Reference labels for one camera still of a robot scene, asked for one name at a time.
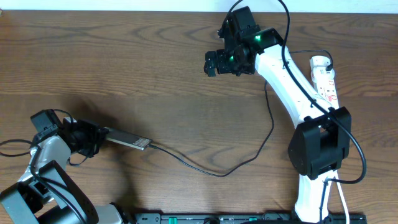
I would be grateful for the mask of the white power strip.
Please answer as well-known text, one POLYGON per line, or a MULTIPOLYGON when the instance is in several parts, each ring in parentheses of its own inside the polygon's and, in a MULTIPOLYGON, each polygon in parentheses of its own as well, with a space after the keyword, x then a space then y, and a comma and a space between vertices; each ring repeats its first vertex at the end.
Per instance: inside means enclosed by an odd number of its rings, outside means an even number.
POLYGON ((312 69, 311 77, 318 94, 329 102, 331 107, 338 109, 340 106, 334 81, 335 71, 333 69, 327 71, 326 67, 318 66, 312 69))

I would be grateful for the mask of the white USB charger plug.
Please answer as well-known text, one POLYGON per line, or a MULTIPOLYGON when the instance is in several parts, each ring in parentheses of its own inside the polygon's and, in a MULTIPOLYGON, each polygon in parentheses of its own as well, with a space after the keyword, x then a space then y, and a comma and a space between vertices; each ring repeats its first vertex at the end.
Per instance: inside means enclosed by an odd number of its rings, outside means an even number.
POLYGON ((315 67, 325 67, 326 71, 330 71, 333 69, 333 62, 326 56, 316 55, 310 59, 310 67, 311 69, 315 67))

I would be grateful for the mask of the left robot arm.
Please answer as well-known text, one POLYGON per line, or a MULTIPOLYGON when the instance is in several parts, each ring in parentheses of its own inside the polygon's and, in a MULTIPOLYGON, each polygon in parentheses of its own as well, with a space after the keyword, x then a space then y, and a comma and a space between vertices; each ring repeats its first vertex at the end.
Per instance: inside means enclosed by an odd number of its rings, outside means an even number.
POLYGON ((74 154, 92 158, 111 130, 52 110, 31 116, 37 130, 28 142, 30 161, 18 181, 1 192, 1 205, 14 223, 129 223, 114 203, 95 206, 66 173, 74 154))

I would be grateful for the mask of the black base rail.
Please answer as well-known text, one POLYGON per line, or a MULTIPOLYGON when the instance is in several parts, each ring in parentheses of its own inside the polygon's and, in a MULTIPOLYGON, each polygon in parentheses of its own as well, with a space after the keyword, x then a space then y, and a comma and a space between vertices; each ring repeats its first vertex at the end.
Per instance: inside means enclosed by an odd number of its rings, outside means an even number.
POLYGON ((121 223, 133 224, 238 224, 238 223, 329 223, 367 224, 366 215, 355 213, 329 213, 321 216, 318 212, 299 215, 295 211, 266 213, 135 213, 126 215, 121 223))

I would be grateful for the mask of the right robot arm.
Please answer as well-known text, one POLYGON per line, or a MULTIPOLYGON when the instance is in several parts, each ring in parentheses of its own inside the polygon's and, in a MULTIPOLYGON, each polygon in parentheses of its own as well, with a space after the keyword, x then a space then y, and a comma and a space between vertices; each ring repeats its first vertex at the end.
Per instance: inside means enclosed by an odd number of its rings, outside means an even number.
POLYGON ((206 53, 205 73, 260 75, 292 120, 295 131, 288 155, 299 174, 293 219, 336 223, 328 198, 330 184, 340 183, 338 169, 349 154, 351 115, 338 104, 332 61, 312 57, 312 76, 306 78, 292 60, 287 37, 273 28, 261 29, 248 7, 231 9, 218 36, 224 47, 206 53))

